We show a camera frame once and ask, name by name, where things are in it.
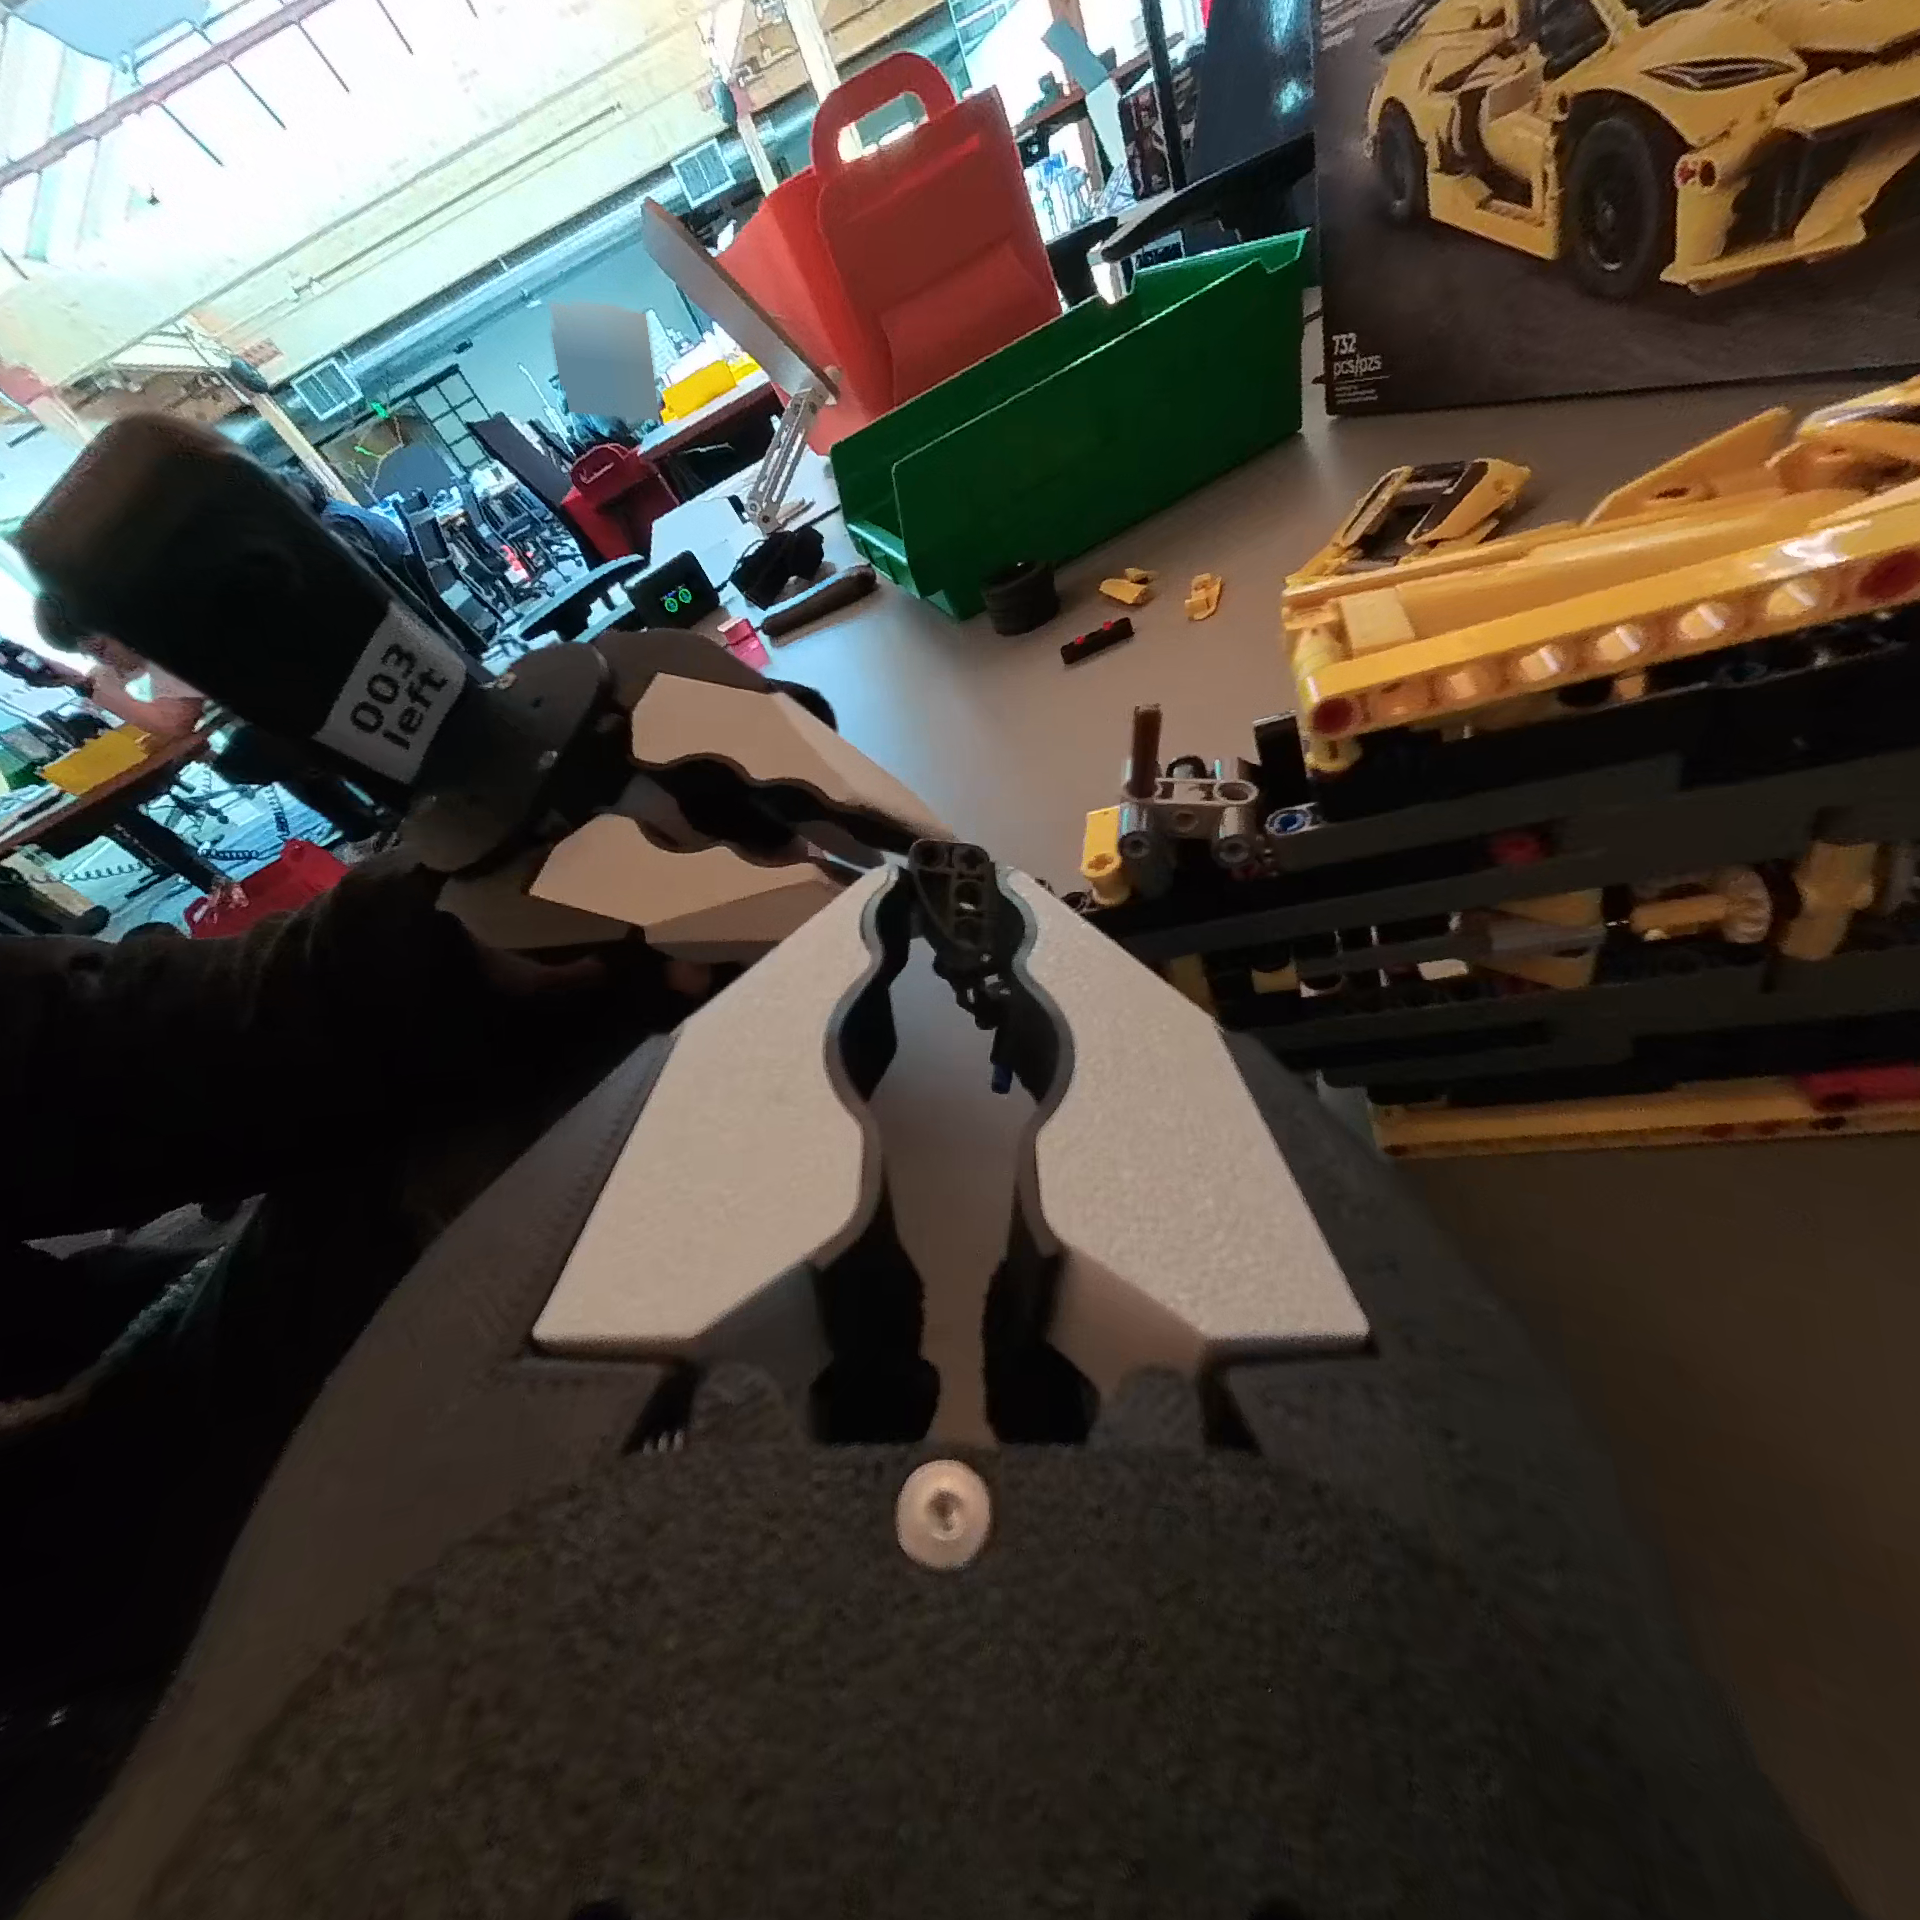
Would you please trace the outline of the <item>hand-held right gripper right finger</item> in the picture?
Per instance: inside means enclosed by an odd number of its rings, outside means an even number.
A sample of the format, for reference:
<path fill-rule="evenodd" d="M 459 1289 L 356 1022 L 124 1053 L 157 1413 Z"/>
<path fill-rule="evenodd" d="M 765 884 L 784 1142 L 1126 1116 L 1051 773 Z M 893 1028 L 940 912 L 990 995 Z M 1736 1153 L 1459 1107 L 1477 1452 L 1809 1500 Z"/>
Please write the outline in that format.
<path fill-rule="evenodd" d="M 1285 1076 L 1062 898 L 999 872 L 996 1041 L 1032 1099 L 981 1318 L 1001 1443 L 1081 1443 L 1140 1374 L 1351 1357 L 1366 1310 L 1291 1173 Z"/>

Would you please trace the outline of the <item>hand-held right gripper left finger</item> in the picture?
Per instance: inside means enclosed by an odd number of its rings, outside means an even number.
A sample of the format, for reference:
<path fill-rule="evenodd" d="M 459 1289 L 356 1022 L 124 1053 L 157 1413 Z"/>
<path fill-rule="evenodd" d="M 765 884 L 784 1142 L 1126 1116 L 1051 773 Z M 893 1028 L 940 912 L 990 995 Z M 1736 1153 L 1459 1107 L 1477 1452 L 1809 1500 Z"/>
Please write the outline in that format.
<path fill-rule="evenodd" d="M 532 1345 L 687 1377 L 749 1364 L 827 1443 L 917 1443 L 940 1402 L 872 1092 L 910 886 L 878 869 L 684 1022 Z"/>

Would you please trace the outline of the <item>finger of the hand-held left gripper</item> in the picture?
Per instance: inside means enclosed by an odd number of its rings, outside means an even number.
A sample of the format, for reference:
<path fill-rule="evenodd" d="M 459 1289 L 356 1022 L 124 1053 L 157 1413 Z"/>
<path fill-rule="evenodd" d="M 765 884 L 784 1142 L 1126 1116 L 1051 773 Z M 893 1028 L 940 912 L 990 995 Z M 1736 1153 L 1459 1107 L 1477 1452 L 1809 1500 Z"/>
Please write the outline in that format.
<path fill-rule="evenodd" d="M 815 918 L 856 872 L 805 849 L 758 860 L 721 843 L 668 849 L 635 819 L 599 813 L 544 857 L 525 884 L 528 953 L 639 938 L 702 964 L 749 964 Z"/>
<path fill-rule="evenodd" d="M 788 692 L 651 676 L 628 723 L 628 837 L 668 874 L 865 874 L 952 827 Z"/>

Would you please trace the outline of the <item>black grey brick assembly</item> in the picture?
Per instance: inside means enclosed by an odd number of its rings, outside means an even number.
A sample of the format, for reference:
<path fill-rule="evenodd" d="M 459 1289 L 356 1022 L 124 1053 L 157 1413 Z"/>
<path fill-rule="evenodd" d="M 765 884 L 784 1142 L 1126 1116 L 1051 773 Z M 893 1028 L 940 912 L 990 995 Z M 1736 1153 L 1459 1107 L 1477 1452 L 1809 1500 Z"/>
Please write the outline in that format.
<path fill-rule="evenodd" d="M 912 921 L 929 953 L 935 976 L 958 1010 L 990 1037 L 992 1088 L 1021 1088 L 1040 1097 L 1049 1066 L 1040 1002 L 1017 960 L 1025 924 L 1001 889 L 992 857 L 974 845 L 919 840 L 905 861 Z"/>

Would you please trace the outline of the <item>yellow toy brick car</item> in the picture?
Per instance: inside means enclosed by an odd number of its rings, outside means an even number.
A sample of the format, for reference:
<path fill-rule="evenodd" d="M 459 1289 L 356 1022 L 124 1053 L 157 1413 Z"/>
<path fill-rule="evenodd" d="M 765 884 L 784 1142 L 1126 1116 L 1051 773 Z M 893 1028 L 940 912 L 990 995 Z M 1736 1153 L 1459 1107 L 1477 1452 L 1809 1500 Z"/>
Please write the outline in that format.
<path fill-rule="evenodd" d="M 1917 385 L 1285 587 L 1245 757 L 1135 712 L 1069 902 L 1392 1160 L 1913 1136 Z"/>

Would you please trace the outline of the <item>person's left forearm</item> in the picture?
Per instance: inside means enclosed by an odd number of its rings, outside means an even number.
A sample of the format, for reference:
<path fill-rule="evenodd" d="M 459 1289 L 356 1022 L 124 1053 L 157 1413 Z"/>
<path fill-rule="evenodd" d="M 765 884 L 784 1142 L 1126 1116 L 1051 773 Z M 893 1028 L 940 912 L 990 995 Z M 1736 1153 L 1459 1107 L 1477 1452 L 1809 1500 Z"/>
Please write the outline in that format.
<path fill-rule="evenodd" d="M 4 1257 L 517 1134 L 703 988 L 483 944 L 393 860 L 228 940 L 6 938 Z"/>

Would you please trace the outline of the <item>red chair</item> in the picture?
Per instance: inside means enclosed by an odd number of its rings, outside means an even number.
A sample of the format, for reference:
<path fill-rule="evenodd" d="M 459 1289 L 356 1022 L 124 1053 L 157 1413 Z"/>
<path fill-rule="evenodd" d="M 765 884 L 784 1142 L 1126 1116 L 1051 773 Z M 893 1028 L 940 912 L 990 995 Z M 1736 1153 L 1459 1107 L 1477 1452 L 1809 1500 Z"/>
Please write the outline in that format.
<path fill-rule="evenodd" d="M 655 523 L 676 510 L 679 493 L 635 445 L 599 441 L 567 469 L 563 520 L 589 566 L 647 560 Z"/>

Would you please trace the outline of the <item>red bag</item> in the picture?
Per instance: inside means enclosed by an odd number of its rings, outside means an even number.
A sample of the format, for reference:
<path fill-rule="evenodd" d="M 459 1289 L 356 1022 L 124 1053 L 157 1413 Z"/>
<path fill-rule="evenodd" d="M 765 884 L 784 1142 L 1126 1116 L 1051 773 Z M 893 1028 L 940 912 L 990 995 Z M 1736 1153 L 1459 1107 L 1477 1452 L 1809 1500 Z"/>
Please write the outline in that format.
<path fill-rule="evenodd" d="M 256 924 L 294 912 L 328 894 L 348 865 L 331 851 L 291 837 L 279 852 L 246 876 L 231 876 L 183 912 L 183 932 L 195 942 L 240 938 Z"/>

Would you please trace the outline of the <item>metal laptop stand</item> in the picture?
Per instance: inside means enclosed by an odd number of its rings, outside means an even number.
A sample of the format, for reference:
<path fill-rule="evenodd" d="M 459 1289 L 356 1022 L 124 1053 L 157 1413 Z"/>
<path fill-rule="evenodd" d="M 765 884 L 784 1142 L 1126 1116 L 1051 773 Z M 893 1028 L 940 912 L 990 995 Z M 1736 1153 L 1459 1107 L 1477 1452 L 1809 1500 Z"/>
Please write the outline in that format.
<path fill-rule="evenodd" d="M 655 198 L 639 206 L 639 243 L 676 291 L 743 348 L 784 396 L 774 436 L 743 496 L 744 520 L 768 537 L 790 522 L 785 499 L 796 486 L 808 434 L 820 413 L 841 398 L 837 371 L 815 365 L 784 324 L 703 250 L 693 229 Z"/>

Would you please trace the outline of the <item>green plastic bin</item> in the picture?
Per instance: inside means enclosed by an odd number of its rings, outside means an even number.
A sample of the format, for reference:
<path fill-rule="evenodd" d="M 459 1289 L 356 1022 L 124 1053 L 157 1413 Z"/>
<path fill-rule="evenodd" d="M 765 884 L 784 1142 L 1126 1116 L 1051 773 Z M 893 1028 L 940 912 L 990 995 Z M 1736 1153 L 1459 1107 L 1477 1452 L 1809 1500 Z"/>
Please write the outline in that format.
<path fill-rule="evenodd" d="M 835 444 L 848 539 L 949 618 L 1060 566 L 1302 428 L 1311 236 L 1140 267 Z"/>

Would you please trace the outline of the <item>red plastic bin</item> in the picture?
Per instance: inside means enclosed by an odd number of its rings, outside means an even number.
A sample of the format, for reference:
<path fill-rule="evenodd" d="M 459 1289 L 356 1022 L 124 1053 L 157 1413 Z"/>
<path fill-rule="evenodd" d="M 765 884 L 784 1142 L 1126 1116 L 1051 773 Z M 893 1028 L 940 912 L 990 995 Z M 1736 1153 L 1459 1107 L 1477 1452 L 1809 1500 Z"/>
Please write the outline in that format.
<path fill-rule="evenodd" d="M 1062 315 L 999 93 L 959 98 L 912 53 L 827 96 L 808 166 L 720 262 L 837 372 L 807 436 L 815 452 Z"/>

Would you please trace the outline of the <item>person's black jacket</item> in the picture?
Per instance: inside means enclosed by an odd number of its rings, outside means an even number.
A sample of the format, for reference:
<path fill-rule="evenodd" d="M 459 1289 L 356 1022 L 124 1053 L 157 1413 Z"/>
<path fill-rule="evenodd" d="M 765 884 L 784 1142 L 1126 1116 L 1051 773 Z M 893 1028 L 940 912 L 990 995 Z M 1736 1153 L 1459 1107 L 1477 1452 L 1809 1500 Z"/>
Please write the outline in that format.
<path fill-rule="evenodd" d="M 92 1413 L 201 1380 L 224 1318 L 272 1264 L 285 1204 L 187 1204 L 4 1249 L 4 1452 Z"/>

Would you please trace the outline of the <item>yellow brick car panel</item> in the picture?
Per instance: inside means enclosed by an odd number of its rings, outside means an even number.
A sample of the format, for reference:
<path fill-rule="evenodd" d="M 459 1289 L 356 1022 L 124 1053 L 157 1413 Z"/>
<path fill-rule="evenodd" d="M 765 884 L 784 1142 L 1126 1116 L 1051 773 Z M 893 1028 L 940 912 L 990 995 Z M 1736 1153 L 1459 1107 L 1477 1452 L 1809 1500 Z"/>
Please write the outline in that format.
<path fill-rule="evenodd" d="M 1359 496 L 1333 537 L 1287 576 L 1287 587 L 1471 549 L 1501 530 L 1528 481 L 1528 467 L 1505 459 L 1393 467 Z"/>

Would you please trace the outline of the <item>black mesh office chair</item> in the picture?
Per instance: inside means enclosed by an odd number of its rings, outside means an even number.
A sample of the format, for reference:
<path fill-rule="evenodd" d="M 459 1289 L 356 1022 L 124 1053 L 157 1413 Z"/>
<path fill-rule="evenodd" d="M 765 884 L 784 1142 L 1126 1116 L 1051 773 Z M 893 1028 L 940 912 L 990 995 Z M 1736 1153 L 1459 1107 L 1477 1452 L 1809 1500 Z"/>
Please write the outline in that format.
<path fill-rule="evenodd" d="M 1096 296 L 1096 275 L 1128 284 L 1176 258 L 1311 233 L 1311 8 L 1211 4 L 1195 60 L 1147 60 L 1118 96 L 1110 195 L 1046 262 L 1064 306 Z"/>

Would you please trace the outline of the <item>dark car set box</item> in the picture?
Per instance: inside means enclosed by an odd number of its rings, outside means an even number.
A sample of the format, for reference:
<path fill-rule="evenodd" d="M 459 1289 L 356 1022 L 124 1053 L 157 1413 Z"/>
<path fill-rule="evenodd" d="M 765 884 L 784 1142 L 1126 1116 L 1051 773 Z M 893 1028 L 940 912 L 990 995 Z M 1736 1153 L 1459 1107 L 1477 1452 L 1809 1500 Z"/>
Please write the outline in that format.
<path fill-rule="evenodd" d="M 1333 413 L 1915 369 L 1915 3 L 1313 28 Z"/>

